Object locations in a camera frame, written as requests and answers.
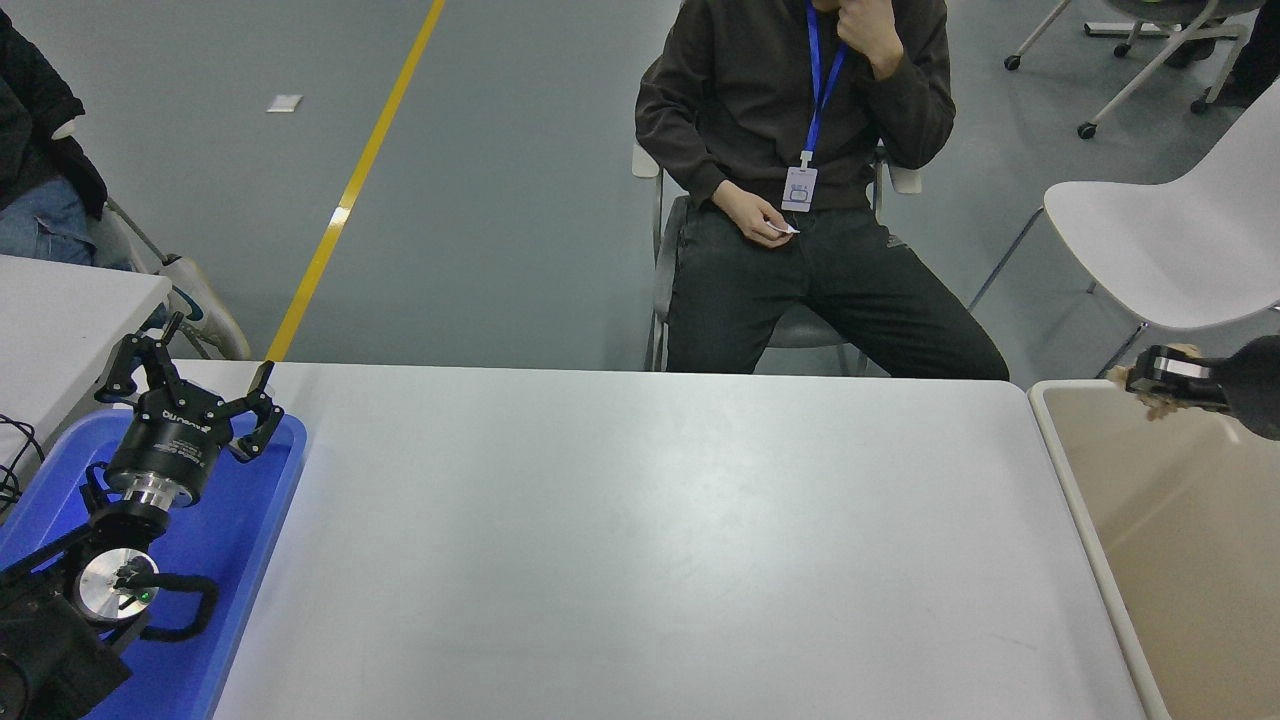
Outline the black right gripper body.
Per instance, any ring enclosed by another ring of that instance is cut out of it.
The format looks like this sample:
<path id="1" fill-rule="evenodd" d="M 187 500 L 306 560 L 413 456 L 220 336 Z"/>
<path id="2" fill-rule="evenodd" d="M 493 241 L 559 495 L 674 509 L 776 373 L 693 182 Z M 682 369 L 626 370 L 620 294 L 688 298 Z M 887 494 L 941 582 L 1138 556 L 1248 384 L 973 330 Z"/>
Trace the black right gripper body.
<path id="1" fill-rule="evenodd" d="M 1215 368 L 1225 413 L 1258 437 L 1279 441 L 1279 337 L 1252 340 Z"/>

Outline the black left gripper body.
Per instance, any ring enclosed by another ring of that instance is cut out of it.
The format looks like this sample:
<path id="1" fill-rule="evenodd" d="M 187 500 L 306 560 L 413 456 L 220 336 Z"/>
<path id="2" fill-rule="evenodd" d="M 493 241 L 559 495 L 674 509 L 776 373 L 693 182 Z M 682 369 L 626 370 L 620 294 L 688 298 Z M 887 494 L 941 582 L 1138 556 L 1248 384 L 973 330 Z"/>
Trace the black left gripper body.
<path id="1" fill-rule="evenodd" d="M 210 418 L 223 400 L 197 386 L 150 389 L 108 464 L 105 480 L 124 492 L 133 478 L 151 474 L 174 480 L 186 493 L 201 493 L 221 448 L 230 441 L 230 420 Z"/>

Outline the person's right hand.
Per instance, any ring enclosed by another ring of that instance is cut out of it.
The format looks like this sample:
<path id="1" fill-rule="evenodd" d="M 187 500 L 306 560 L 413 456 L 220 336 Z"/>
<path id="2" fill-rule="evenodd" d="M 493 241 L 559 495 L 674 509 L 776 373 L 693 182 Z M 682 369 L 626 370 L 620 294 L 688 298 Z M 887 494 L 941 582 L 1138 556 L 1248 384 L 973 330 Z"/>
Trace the person's right hand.
<path id="1" fill-rule="evenodd" d="M 799 234 L 768 201 L 728 179 L 719 182 L 710 200 L 746 240 L 764 249 L 780 249 Z"/>

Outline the person's left hand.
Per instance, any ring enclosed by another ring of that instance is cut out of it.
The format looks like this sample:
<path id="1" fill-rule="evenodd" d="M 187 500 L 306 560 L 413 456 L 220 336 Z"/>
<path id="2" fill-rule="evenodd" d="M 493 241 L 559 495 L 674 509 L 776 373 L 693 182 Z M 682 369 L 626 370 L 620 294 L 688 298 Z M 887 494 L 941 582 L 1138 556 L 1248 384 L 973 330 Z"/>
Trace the person's left hand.
<path id="1" fill-rule="evenodd" d="M 891 1 L 838 1 L 840 38 L 869 63 L 876 81 L 893 76 L 905 49 Z"/>

